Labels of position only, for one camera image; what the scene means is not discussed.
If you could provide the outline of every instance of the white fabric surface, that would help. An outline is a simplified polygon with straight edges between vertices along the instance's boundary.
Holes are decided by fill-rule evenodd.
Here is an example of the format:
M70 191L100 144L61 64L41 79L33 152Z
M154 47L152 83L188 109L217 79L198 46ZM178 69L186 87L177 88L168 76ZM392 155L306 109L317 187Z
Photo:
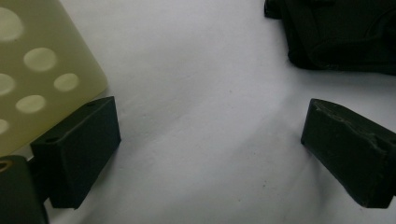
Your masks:
M61 0L104 69L122 142L51 223L395 223L301 144L311 98L396 131L396 77L307 71L264 0Z

